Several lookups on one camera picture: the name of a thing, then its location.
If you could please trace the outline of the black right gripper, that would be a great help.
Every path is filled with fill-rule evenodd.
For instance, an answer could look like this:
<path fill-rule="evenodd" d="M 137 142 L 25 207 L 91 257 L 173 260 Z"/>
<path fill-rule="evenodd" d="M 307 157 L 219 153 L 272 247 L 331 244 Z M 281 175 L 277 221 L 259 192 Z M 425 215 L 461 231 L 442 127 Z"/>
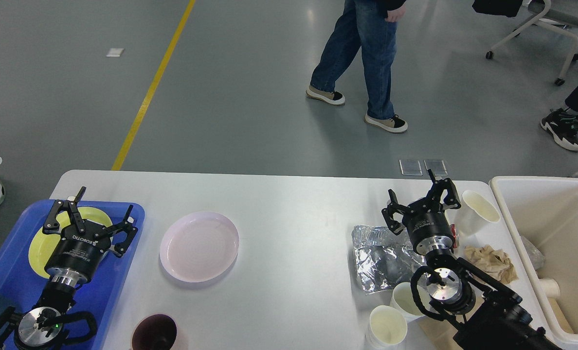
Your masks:
<path fill-rule="evenodd" d="M 395 236 L 407 229 L 413 251 L 418 255 L 427 255 L 436 249 L 453 249 L 455 238 L 444 212 L 462 207 L 451 178 L 436 176 L 431 169 L 427 171 L 432 186 L 426 196 L 418 200 L 419 208 L 425 212 L 410 215 L 411 208 L 398 203 L 392 189 L 388 190 L 389 203 L 381 210 L 387 228 Z M 402 215 L 403 223 L 394 219 L 396 213 Z"/>

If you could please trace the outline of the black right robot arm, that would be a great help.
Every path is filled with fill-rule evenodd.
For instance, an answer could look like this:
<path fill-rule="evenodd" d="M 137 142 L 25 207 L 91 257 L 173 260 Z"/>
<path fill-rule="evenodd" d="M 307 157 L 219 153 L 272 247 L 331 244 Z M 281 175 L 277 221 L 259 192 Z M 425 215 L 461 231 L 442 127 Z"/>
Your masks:
<path fill-rule="evenodd" d="M 389 202 L 381 210 L 387 228 L 407 232 L 412 250 L 425 263 L 411 277 L 412 300 L 420 312 L 456 329 L 454 342 L 463 350 L 556 350 L 545 328 L 532 328 L 532 316 L 521 306 L 518 293 L 489 276 L 465 258 L 456 257 L 460 237 L 447 210 L 462 203 L 450 178 L 428 170 L 432 186 L 411 204 L 398 202 L 389 189 Z"/>

